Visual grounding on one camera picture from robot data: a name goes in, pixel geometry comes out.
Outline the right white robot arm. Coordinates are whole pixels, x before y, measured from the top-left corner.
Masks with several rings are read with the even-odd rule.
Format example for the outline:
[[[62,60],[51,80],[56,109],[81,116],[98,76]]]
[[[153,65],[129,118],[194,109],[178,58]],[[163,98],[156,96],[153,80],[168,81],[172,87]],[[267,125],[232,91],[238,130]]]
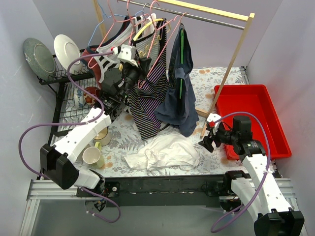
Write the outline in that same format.
[[[257,236],[298,236],[305,222],[301,211],[294,210],[283,196],[270,169],[270,148],[253,139],[252,121],[247,112],[234,112],[233,126],[225,129],[222,117],[209,114],[209,134],[199,144],[209,152],[221,144],[232,146],[247,172],[229,171],[223,177],[223,191],[236,194],[241,205],[236,207],[241,216],[248,211]]]

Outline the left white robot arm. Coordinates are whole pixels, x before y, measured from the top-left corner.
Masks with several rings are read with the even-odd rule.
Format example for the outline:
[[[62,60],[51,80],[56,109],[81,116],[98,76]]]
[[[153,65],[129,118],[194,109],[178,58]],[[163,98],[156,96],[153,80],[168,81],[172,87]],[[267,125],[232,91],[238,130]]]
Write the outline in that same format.
[[[86,145],[111,124],[111,114],[118,114],[117,110],[129,97],[134,84],[147,76],[151,59],[133,56],[121,62],[125,66],[122,79],[106,86],[105,91],[100,92],[101,97],[94,97],[94,107],[64,138],[40,149],[41,172],[62,189],[74,185],[87,188],[95,197],[104,193],[103,176],[93,170],[79,170],[73,164]]]

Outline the white tank top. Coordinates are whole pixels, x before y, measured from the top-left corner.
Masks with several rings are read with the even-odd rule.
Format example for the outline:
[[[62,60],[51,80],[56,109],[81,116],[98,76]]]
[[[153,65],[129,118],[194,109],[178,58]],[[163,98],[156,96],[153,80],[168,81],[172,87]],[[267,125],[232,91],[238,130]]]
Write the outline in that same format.
[[[173,166],[195,168],[199,154],[193,143],[178,133],[158,136],[136,154],[125,157],[128,166],[136,170],[152,171]]]

